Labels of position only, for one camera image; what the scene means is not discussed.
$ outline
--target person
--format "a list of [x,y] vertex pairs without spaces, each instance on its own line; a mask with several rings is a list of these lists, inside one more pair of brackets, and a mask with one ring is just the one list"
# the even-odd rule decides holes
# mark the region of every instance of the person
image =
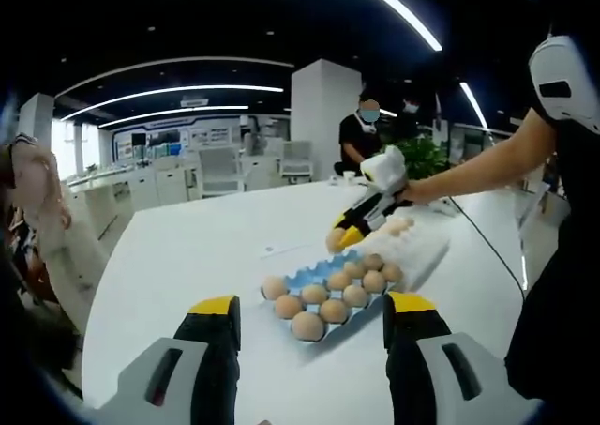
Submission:
[[[580,45],[584,42],[575,31],[568,36]],[[568,48],[562,50],[561,57]],[[575,100],[571,101],[571,96],[542,94],[540,86],[552,83],[540,84],[539,79],[558,75],[548,66],[548,53],[540,66],[533,65],[534,58],[535,53],[530,63],[535,95],[532,95],[532,108],[517,132],[458,167],[410,181],[399,197],[426,204],[443,196],[503,187],[519,180],[557,152],[558,169],[571,213],[560,226],[558,249],[524,301],[505,366],[509,382],[517,392],[526,398],[545,401],[542,416],[552,417],[552,420],[544,423],[555,423],[553,420],[575,423],[573,414],[586,405],[583,399],[586,389],[580,388],[583,387],[581,380],[590,370],[587,364],[594,361],[586,345],[577,345],[576,340],[585,339],[593,326],[592,318],[597,315],[593,302],[586,301],[585,295],[593,292],[596,280],[592,271],[592,267],[597,266],[593,237],[600,220],[594,212],[597,202],[592,174],[597,166],[600,134],[593,132],[594,123],[571,117],[578,115],[579,108],[585,112],[590,106],[586,103],[598,103],[599,98],[591,88],[579,89],[580,71],[572,78],[566,75],[569,92],[579,95]],[[558,61],[553,62],[554,68],[560,65]],[[533,67],[543,73],[534,73]],[[561,73],[560,83],[564,83],[563,78]],[[562,112],[555,114],[552,108],[556,105]],[[581,289],[579,295],[569,290],[569,286]]]
[[382,149],[375,127],[379,116],[379,103],[368,93],[361,94],[358,109],[339,124],[341,166],[337,172],[359,173],[360,163]]

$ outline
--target hand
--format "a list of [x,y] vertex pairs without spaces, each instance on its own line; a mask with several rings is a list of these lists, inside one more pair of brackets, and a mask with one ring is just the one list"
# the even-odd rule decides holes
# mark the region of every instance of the hand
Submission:
[[409,181],[408,186],[403,190],[397,198],[399,201],[409,200],[417,205],[426,205],[437,199],[435,194],[432,194],[426,184],[425,179],[418,181]]

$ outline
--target window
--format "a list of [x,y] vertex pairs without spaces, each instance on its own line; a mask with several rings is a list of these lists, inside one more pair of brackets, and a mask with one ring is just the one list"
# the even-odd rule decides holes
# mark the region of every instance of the window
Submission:
[[100,166],[100,141],[96,125],[82,125],[83,168],[90,165]]
[[52,152],[56,156],[58,175],[65,179],[77,173],[75,165],[75,130],[73,122],[52,121]]

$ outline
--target face mask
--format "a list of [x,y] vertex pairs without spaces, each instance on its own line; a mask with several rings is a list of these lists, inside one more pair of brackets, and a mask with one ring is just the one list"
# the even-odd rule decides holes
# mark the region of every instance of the face mask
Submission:
[[404,112],[409,114],[414,114],[419,110],[418,104],[412,104],[408,101],[404,103]]
[[379,111],[360,110],[360,116],[367,123],[375,123],[379,119]]

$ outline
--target black cable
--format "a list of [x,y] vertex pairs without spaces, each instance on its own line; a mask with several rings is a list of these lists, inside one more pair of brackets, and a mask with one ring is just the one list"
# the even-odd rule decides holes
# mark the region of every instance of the black cable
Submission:
[[486,241],[487,245],[491,248],[491,250],[494,253],[496,253],[496,256],[498,256],[498,259],[500,259],[500,262],[502,263],[502,265],[504,267],[506,267],[508,274],[511,276],[511,278],[514,280],[514,282],[517,284],[518,292],[521,294],[521,299],[523,300],[523,303],[524,303],[525,302],[525,293],[523,292],[523,289],[521,289],[521,284],[520,284],[520,282],[518,282],[517,277],[515,276],[515,273],[513,273],[513,271],[510,269],[510,267],[508,266],[506,261],[504,261],[504,258],[502,258],[501,255],[496,250],[496,248],[493,245],[491,245],[491,242],[489,242],[488,238],[482,233],[482,231],[475,224],[475,222],[471,219],[471,217],[469,217],[469,215],[462,209],[462,207],[460,207],[460,205],[458,205],[457,201],[452,197],[448,197],[448,198],[454,204],[454,206],[456,206],[458,208],[460,213],[463,216],[465,216],[465,218],[471,223],[471,225],[473,226],[475,231],[477,231],[477,233],[479,233],[479,235]]

